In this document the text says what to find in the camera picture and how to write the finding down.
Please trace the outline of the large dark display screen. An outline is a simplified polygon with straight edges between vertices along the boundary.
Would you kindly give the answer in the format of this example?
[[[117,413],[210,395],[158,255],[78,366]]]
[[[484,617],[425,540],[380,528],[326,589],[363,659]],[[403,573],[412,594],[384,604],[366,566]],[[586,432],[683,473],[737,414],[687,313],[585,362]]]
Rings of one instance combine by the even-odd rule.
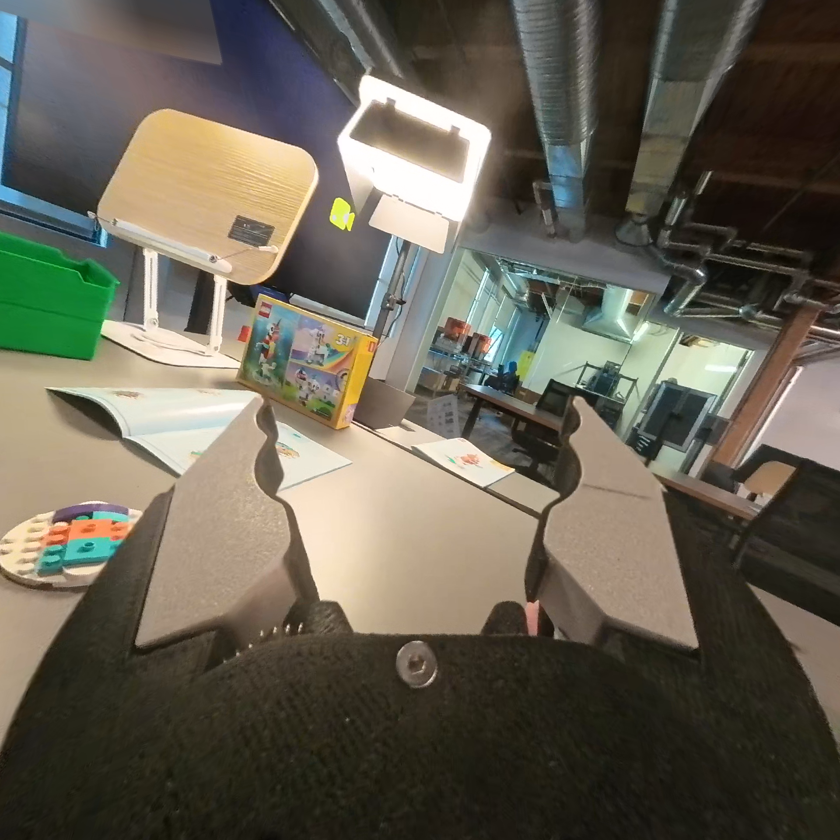
[[[141,120],[173,109],[293,144],[318,186],[268,284],[365,320],[392,237],[329,213],[352,195],[338,136],[354,106],[270,2],[207,2],[219,63],[27,20],[12,71],[2,184],[86,217]]]

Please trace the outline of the open light blue instruction booklet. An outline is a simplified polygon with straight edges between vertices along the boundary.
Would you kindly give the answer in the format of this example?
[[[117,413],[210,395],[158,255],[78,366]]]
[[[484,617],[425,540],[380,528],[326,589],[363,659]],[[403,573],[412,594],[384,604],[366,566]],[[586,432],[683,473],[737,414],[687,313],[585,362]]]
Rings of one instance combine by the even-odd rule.
[[[123,439],[183,475],[244,408],[263,403],[254,392],[215,388],[50,387],[105,410]],[[276,421],[276,449],[287,490],[351,465],[351,460]]]

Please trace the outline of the wooden book stand white legs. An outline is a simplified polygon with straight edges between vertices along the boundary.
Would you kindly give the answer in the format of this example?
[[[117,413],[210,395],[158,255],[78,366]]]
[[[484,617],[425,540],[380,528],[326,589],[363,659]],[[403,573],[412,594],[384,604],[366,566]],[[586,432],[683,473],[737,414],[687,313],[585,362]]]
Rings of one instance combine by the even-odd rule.
[[[104,320],[101,336],[161,364],[237,368],[221,353],[228,284],[252,287],[277,270],[318,180],[297,146],[176,110],[148,115],[89,214],[143,257],[141,322]],[[205,344],[161,327],[160,257],[211,276]]]

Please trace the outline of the wooden-back chair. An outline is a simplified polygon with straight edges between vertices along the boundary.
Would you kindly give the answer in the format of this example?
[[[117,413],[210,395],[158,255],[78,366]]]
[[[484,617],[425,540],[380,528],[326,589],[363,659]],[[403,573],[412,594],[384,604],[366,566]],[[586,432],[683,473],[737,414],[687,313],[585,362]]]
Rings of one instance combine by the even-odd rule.
[[[742,482],[751,502],[764,503],[774,497],[796,471],[795,465],[770,460],[756,468]]]

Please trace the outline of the green plastic bin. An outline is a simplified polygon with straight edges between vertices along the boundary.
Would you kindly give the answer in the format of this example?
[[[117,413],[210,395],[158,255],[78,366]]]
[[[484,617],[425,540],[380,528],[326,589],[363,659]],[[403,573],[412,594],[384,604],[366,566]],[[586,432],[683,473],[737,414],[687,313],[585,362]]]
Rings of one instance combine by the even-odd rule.
[[[94,358],[119,280],[91,259],[1,233],[1,347]]]

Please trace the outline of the round white lego plate build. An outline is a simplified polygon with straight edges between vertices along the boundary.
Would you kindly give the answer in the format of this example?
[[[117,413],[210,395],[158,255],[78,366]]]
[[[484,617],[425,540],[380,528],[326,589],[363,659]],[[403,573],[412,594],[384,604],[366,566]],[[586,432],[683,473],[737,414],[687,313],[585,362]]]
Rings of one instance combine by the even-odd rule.
[[[96,500],[39,513],[3,535],[2,574],[32,589],[85,589],[141,516],[140,510]]]

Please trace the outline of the brown side table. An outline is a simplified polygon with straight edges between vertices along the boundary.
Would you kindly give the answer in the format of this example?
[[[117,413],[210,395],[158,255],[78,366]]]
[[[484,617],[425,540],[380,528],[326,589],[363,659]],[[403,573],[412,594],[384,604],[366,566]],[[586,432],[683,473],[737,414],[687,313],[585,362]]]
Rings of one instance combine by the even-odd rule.
[[[664,487],[702,502],[732,518],[750,522],[760,513],[761,507],[753,501],[696,477],[660,468],[658,465],[651,465],[649,471]]]

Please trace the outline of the wide spiral metal air duct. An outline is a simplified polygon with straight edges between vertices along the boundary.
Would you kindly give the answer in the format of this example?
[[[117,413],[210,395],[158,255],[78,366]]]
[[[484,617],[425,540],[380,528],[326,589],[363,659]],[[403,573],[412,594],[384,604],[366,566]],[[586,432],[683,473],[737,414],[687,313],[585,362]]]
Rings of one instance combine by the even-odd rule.
[[[626,211],[660,211],[692,135],[749,42],[764,1],[665,1]]]
[[[601,5],[513,1],[514,25],[548,173],[551,202],[569,239],[583,239],[585,178],[597,126]]]

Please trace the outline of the studio light panel on stand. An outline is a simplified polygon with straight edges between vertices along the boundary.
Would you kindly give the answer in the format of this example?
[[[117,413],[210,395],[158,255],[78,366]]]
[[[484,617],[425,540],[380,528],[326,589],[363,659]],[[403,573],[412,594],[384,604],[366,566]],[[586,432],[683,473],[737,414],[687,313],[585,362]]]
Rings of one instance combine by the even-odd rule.
[[[426,98],[405,79],[373,71],[360,79],[358,108],[338,136],[353,208],[401,241],[372,331],[378,342],[404,305],[396,293],[411,247],[438,255],[454,247],[490,142],[485,124]]]

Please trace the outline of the cluster of grey metal pipes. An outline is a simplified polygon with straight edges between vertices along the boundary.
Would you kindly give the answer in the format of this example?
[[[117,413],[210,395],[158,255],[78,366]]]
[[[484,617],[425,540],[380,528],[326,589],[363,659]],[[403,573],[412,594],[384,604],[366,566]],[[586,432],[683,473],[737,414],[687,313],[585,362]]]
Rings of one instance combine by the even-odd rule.
[[[810,307],[819,319],[838,319],[838,258],[768,240],[805,191],[758,227],[712,224],[699,220],[697,209],[717,175],[700,173],[659,215],[627,211],[616,226],[619,245],[647,253],[680,279],[666,297],[667,314],[773,324],[777,314]]]

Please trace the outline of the small closed instruction booklet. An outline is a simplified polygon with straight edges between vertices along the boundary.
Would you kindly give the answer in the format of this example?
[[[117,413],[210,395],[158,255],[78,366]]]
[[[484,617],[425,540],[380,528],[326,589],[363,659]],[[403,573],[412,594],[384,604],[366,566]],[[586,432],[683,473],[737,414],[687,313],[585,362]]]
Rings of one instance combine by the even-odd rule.
[[[415,444],[411,451],[454,476],[486,489],[515,473],[515,468],[488,456],[471,441],[462,437],[441,438]]]

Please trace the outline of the narrow spiral metal air duct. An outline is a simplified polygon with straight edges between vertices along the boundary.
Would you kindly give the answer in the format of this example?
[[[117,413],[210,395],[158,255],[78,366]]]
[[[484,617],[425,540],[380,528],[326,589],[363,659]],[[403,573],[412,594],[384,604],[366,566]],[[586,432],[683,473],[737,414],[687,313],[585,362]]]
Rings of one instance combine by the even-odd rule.
[[[341,79],[370,75],[415,81],[382,4],[375,1],[313,1],[326,29],[325,58]]]

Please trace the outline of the yellow lego set box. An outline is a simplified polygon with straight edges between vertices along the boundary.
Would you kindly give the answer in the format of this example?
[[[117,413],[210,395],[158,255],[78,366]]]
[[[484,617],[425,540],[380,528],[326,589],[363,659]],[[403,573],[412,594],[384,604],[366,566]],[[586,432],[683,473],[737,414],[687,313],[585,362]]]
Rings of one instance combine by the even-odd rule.
[[[378,339],[260,294],[236,382],[319,423],[350,426]]]

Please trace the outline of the black cabinet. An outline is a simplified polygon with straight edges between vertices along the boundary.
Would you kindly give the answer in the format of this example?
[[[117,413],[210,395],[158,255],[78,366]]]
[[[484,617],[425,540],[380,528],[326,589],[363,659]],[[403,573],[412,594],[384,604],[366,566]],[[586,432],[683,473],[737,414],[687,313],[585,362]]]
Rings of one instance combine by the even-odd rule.
[[[686,455],[717,401],[713,393],[676,381],[661,381],[629,432],[626,445],[647,463],[655,461],[663,448]]]

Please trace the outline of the metal range hood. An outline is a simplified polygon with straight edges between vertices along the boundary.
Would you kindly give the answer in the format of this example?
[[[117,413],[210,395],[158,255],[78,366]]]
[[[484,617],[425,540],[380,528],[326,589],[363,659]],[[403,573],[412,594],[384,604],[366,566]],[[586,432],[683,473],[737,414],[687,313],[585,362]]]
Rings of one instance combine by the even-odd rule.
[[[651,293],[607,285],[599,303],[588,308],[581,329],[603,338],[633,344],[644,332]]]

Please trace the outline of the dark background table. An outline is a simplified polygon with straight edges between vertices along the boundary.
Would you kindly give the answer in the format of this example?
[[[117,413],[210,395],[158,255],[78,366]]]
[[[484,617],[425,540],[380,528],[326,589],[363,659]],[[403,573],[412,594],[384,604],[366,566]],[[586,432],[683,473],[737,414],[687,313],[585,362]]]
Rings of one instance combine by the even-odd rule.
[[[537,408],[535,405],[523,402],[514,396],[496,391],[488,386],[461,383],[458,385],[458,392],[474,399],[461,433],[461,437],[464,439],[469,439],[481,410],[486,406],[524,422],[552,429],[557,433],[561,433],[563,429],[563,418],[561,416],[555,416]]]

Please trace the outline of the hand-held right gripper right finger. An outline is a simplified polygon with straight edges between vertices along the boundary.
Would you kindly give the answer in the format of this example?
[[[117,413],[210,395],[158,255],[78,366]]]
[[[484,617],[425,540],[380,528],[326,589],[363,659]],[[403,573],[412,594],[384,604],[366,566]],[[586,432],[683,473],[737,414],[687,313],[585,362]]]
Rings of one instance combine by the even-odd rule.
[[[580,397],[560,441],[560,497],[540,516],[524,577],[528,600],[572,642],[595,647],[623,632],[697,650],[658,480]]]

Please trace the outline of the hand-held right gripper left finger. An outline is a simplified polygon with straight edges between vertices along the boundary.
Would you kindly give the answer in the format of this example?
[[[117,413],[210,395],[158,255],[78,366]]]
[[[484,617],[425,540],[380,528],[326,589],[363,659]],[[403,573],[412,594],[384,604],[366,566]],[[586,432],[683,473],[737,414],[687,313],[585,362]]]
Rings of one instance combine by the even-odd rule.
[[[135,643],[206,632],[251,648],[320,602],[283,478],[270,404],[249,402],[172,488]]]

